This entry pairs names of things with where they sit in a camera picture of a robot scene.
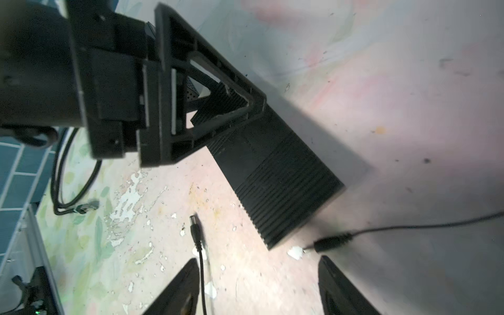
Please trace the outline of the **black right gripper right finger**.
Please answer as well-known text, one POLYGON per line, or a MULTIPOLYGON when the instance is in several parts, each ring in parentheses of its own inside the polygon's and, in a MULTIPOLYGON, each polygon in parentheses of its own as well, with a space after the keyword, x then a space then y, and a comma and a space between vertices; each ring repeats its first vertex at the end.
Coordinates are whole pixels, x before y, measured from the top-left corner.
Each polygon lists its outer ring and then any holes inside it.
POLYGON ((320 257, 318 263, 318 287, 325 315, 379 315, 369 300, 325 255, 320 257))

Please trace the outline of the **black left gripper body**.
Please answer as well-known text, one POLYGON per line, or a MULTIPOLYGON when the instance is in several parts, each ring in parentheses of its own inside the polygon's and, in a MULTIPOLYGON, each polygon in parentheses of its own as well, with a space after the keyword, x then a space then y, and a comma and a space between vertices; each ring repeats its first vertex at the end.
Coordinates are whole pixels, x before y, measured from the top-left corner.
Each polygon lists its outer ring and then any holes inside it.
POLYGON ((73 70, 91 156, 138 152, 141 167, 173 163, 169 119, 161 116, 155 36, 108 1, 67 1, 73 70))

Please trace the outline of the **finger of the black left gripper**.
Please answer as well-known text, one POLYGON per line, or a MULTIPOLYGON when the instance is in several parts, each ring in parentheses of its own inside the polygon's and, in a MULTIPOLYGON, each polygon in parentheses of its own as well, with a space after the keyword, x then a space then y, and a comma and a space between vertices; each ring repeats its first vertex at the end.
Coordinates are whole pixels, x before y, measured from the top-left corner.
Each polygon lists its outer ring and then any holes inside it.
POLYGON ((155 9, 160 164, 259 119, 266 95, 168 5, 155 9))

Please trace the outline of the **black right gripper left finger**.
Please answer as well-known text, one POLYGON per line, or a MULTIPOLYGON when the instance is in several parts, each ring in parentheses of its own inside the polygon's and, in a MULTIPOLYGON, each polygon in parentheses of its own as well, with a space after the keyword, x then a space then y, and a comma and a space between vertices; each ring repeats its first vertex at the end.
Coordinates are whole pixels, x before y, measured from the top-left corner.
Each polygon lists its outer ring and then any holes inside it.
POLYGON ((144 312, 144 315, 195 315, 200 293, 200 270, 190 259, 144 312))

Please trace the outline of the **black ribbed network switch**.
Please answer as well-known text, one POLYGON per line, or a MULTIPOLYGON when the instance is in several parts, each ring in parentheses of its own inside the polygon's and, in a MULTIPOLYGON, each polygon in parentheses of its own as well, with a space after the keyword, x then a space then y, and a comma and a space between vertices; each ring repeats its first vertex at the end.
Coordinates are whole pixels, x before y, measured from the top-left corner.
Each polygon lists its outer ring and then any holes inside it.
POLYGON ((269 102, 264 103, 259 118, 215 137, 206 148, 271 250, 345 185, 269 102))

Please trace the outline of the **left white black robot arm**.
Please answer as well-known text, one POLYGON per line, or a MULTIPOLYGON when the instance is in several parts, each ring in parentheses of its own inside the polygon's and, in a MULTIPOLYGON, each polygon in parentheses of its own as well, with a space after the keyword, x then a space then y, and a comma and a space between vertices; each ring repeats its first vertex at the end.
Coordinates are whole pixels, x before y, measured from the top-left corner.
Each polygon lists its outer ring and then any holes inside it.
POLYGON ((94 159, 137 152, 157 167, 265 111, 265 94, 169 6, 153 24, 107 1, 66 10, 1 2, 2 136, 47 148, 57 127, 84 127, 94 159))

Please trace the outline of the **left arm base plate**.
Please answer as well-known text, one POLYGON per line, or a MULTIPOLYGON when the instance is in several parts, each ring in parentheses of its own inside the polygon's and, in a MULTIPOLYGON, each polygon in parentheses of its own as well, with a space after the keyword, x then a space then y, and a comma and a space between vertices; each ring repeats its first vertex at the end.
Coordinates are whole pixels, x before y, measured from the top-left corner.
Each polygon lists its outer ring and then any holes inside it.
POLYGON ((20 275, 15 275, 10 282, 20 291, 19 299, 14 299, 14 306, 8 307, 7 302, 1 302, 1 314, 64 314, 59 301, 58 292, 44 266, 35 268, 29 282, 23 281, 20 275))

